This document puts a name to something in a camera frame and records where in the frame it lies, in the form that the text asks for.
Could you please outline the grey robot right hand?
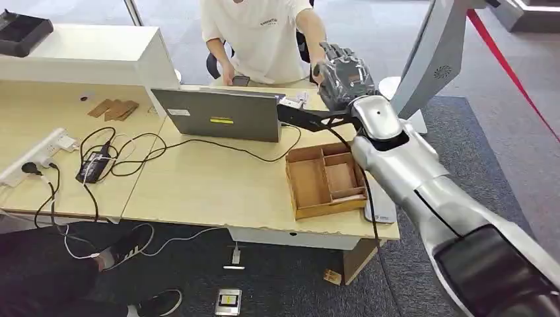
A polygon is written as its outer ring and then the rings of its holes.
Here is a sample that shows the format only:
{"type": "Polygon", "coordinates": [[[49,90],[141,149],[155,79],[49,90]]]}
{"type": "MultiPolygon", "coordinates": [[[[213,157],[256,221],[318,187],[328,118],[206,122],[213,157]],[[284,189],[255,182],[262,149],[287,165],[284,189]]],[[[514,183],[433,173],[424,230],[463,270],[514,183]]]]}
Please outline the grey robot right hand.
{"type": "Polygon", "coordinates": [[[356,98],[374,95],[376,86],[364,61],[349,48],[322,42],[326,60],[318,62],[312,75],[321,79],[318,94],[326,107],[341,112],[356,98]]]}

